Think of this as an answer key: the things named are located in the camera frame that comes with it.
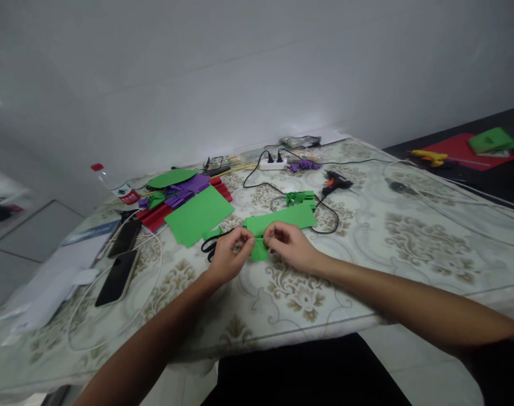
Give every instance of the black phone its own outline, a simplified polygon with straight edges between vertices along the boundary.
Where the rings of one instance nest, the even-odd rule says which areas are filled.
[[[140,220],[127,222],[117,235],[116,241],[108,253],[108,257],[113,258],[117,255],[126,253],[127,251],[131,251],[141,228],[142,222]]]
[[[103,288],[95,301],[95,307],[117,303],[125,297],[129,282],[138,261],[138,251],[133,250],[119,255],[104,281]]]

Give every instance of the patterned tablecloth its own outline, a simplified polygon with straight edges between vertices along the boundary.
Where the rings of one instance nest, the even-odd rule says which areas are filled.
[[[255,159],[261,151],[248,156]],[[312,154],[314,158],[336,162],[390,159],[354,139],[327,145]],[[304,230],[310,241],[333,257],[454,293],[479,294],[477,299],[482,302],[505,300],[514,295],[514,247],[468,231],[415,195],[392,191],[383,177],[385,166],[378,161],[326,165],[326,169],[342,174],[354,186],[327,198],[327,204],[340,218],[337,231],[316,235]],[[416,169],[405,165],[393,168],[390,169],[394,176],[405,184],[466,198],[455,188],[444,186]],[[221,223],[223,230],[240,225],[248,216],[269,213],[272,198],[278,196],[269,187],[242,188],[248,174],[240,170],[222,176],[235,207]],[[324,180],[323,170],[257,171],[248,184],[270,182],[284,192],[311,189],[320,196]],[[514,240],[514,219],[486,207],[439,197],[432,201],[481,230]],[[275,200],[274,204],[279,209],[284,202]],[[123,208],[122,203],[109,201],[98,207],[79,229],[115,220],[118,216],[113,210]],[[335,223],[332,213],[323,208],[316,211],[316,217],[318,229],[322,231],[330,230]],[[8,346],[0,346],[0,391],[44,389],[88,380],[140,326],[207,268],[207,254],[200,251],[201,242],[186,249],[176,244],[168,228],[159,238],[160,243],[151,239],[140,249],[140,260],[122,302],[95,308],[100,281],[86,296],[70,326],[70,315],[75,312],[84,289],[66,302],[46,327]],[[160,250],[164,258],[158,269]],[[105,269],[110,263],[103,259],[97,267]],[[160,275],[154,286],[157,272]],[[136,312],[138,317],[120,334]],[[275,254],[268,261],[249,261],[237,278],[215,294],[194,333],[183,345],[179,360],[213,359],[336,337],[384,322],[375,310],[344,289],[297,272]],[[8,336],[9,328],[10,323],[0,322],[0,343]],[[69,351],[67,337],[77,352]],[[101,340],[106,343],[86,350]]]

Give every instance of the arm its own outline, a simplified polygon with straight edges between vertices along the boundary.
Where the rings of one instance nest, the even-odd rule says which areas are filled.
[[[234,278],[251,255],[255,239],[235,228],[217,241],[209,269],[138,330],[102,366],[75,406],[138,405],[187,336],[203,305]],[[234,253],[234,247],[240,247]]]
[[[274,222],[264,238],[295,268],[344,287],[444,351],[514,339],[514,320],[462,296],[331,258],[296,226]]]

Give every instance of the bottle label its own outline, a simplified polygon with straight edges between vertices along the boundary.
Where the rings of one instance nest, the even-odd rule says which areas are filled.
[[[127,183],[124,183],[117,189],[111,190],[111,192],[119,197],[121,201],[127,205],[134,204],[140,199],[140,195],[136,193],[135,190]]]

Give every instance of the scissors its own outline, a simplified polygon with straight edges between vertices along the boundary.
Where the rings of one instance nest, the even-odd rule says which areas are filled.
[[[214,254],[216,253],[216,246],[217,246],[217,241],[214,241],[213,243],[211,243],[210,245],[208,245],[206,248],[204,247],[207,243],[209,243],[210,241],[213,241],[213,240],[218,240],[220,237],[224,236],[224,235],[227,235],[228,233],[230,233],[232,230],[234,230],[233,228],[231,228],[230,230],[228,230],[227,232],[224,232],[223,234],[219,234],[219,235],[216,235],[216,236],[213,236],[213,237],[210,237],[208,238],[206,241],[204,241],[202,243],[202,247],[200,247],[200,249],[202,250],[203,253],[209,253],[208,254],[208,261],[211,262],[212,261],[212,258],[214,256]]]

